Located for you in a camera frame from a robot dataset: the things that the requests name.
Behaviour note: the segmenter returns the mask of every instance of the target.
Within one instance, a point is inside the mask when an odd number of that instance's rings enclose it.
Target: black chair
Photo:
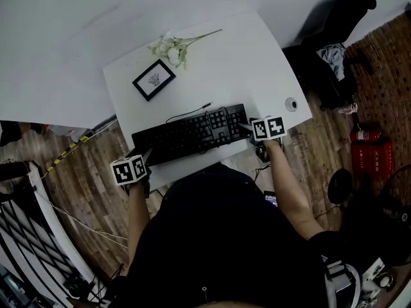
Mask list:
[[[321,108],[336,108],[352,103],[358,87],[350,64],[363,64],[369,74],[372,68],[368,59],[357,49],[356,58],[344,59],[345,78],[338,81],[329,64],[317,51],[330,44],[345,42],[368,10],[375,9],[376,0],[335,0],[324,29],[302,41],[300,46],[283,49],[303,90],[312,89],[321,100]]]

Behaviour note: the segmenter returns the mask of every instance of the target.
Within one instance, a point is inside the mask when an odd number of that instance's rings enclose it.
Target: framed artwork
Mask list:
[[[133,85],[147,101],[150,101],[174,78],[175,74],[159,59],[135,79]]]

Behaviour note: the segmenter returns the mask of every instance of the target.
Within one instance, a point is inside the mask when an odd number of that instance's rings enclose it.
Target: electronic device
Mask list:
[[[247,124],[243,104],[221,107],[177,121],[133,133],[133,154],[152,148],[147,166],[175,160],[211,148],[249,138],[251,132],[238,126]]]

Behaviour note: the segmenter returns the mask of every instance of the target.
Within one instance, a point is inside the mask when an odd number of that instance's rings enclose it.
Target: person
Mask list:
[[[14,121],[0,121],[0,147],[6,146],[9,142],[19,141],[21,135],[34,130],[39,135],[43,133],[44,127],[38,123],[22,123]]]
[[[328,307],[321,257],[345,250],[317,223],[280,144],[265,141],[278,208],[217,164],[174,183],[150,220],[129,192],[130,267],[114,307]]]

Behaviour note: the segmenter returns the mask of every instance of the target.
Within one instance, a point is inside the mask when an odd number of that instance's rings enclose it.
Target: wood plank floor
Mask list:
[[[319,110],[319,102],[314,95],[308,95],[308,102],[313,119],[292,129],[284,139],[284,146],[293,172],[317,216],[332,207],[327,199],[331,175],[341,167],[351,169],[351,124],[349,117]],[[40,136],[31,131],[25,133],[19,142],[0,148],[0,162],[34,160],[46,170],[69,143],[69,139],[50,132]],[[109,164],[121,158],[126,151],[125,140],[116,123],[59,163],[46,177],[56,205],[96,230],[126,237],[127,197],[113,184],[109,169]],[[244,151],[223,163],[252,178],[256,174],[255,168],[263,165],[253,150]],[[270,169],[261,172],[257,179],[261,190],[273,190],[270,177]],[[160,188],[163,194],[166,190],[167,187]],[[7,191],[7,188],[0,187],[0,191]],[[158,193],[150,195],[148,206],[152,216],[158,211],[160,203]],[[127,251],[123,247],[84,229],[65,215],[62,218],[87,262],[98,274],[111,276],[121,263],[127,266]],[[319,222],[327,229],[338,229],[340,211],[332,210],[321,216]],[[125,240],[118,241],[127,245]]]

